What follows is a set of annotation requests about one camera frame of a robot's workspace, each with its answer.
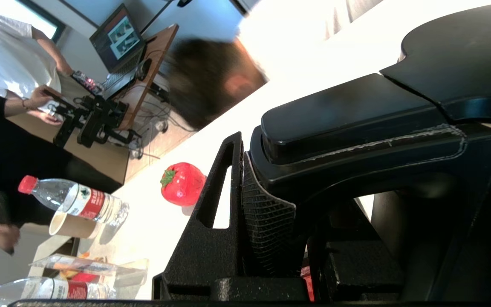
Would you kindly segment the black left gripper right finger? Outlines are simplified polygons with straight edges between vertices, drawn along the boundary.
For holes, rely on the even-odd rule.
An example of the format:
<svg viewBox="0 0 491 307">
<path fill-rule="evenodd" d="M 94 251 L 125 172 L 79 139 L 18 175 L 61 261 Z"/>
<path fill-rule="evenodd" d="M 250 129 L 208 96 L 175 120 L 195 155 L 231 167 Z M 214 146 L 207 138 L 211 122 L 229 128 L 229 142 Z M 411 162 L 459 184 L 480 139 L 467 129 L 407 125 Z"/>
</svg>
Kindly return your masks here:
<svg viewBox="0 0 491 307">
<path fill-rule="evenodd" d="M 396 301 L 403 270 L 359 204 L 338 204 L 307 243 L 314 294 L 320 301 Z"/>
</svg>

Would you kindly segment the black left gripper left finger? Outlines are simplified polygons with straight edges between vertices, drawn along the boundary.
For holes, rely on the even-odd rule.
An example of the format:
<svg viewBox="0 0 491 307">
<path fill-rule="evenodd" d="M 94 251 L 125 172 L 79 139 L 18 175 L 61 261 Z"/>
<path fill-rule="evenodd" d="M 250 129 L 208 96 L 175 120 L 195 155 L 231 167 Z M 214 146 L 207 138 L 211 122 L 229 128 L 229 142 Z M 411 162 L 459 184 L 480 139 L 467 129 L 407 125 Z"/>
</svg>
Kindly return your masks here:
<svg viewBox="0 0 491 307">
<path fill-rule="evenodd" d="M 257 179 L 240 132 L 221 144 L 155 300 L 295 300 L 296 205 Z"/>
</svg>

